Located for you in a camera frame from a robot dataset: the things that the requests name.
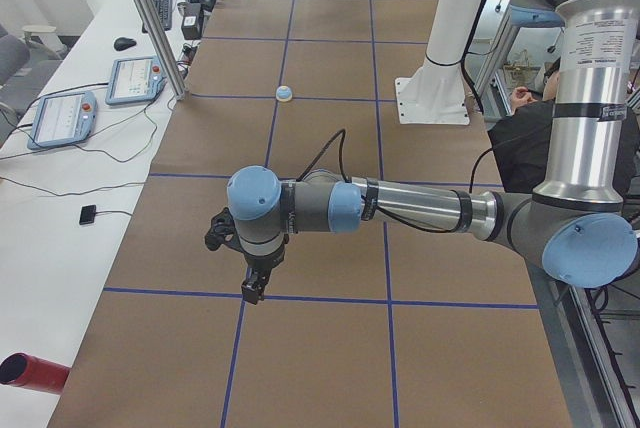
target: office chair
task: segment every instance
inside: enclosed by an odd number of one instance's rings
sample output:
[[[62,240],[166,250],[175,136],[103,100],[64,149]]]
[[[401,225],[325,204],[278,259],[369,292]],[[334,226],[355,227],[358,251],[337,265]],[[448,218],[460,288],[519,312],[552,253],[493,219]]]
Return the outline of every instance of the office chair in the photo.
[[[29,103],[62,63],[57,53],[32,40],[30,35],[25,33],[22,41],[0,25],[0,111],[5,115],[0,115],[0,145],[12,131],[10,124],[18,124]],[[30,47],[44,52],[50,59],[37,63],[24,76],[14,76],[31,58]]]

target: small black device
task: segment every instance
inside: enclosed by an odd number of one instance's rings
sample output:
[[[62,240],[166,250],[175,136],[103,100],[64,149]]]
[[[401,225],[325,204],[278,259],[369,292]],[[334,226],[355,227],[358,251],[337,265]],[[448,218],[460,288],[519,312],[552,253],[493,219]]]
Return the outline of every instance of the small black device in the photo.
[[[185,40],[199,40],[202,37],[204,10],[200,3],[188,3],[182,18],[182,36]]]
[[[171,29],[171,15],[173,14],[173,0],[153,0],[153,4],[156,7],[158,16],[160,16],[160,22],[164,31]],[[147,33],[147,29],[142,26],[142,32]]]
[[[96,205],[86,205],[80,210],[80,224],[90,225],[96,219]]]
[[[133,38],[125,38],[121,36],[120,38],[116,38],[116,41],[113,42],[113,48],[116,51],[123,51],[127,48],[131,48],[132,46],[136,46],[138,43]]]

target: light blue joint cap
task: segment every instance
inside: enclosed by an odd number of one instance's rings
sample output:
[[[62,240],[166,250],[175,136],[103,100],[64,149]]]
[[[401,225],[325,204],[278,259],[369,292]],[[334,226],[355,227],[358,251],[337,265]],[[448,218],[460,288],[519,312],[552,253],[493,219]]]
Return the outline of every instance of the light blue joint cap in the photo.
[[[555,11],[511,5],[511,24],[522,28],[555,28],[564,26],[564,21]]]
[[[247,166],[227,183],[229,211],[242,221],[256,220],[269,213],[280,199],[280,180],[263,166]]]
[[[573,220],[553,235],[542,254],[542,267],[557,280],[596,288],[622,275],[637,250],[629,223],[613,213],[594,213]]]
[[[333,233],[349,233],[360,226],[362,204],[360,189],[339,181],[329,197],[329,229]]]

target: red cylinder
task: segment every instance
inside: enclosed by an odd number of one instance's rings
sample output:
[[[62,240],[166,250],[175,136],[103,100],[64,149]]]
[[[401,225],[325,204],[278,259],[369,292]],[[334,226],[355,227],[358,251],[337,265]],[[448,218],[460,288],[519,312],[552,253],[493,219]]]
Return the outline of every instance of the red cylinder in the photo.
[[[66,366],[25,353],[15,353],[0,365],[0,383],[59,395],[69,376]]]

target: power adapter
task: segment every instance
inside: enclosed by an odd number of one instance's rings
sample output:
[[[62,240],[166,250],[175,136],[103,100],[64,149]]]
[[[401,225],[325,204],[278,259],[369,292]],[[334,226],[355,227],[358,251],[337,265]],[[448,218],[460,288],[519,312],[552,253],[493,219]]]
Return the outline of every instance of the power adapter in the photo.
[[[187,3],[182,17],[182,35],[185,40],[199,40],[202,37],[204,10],[200,3]]]

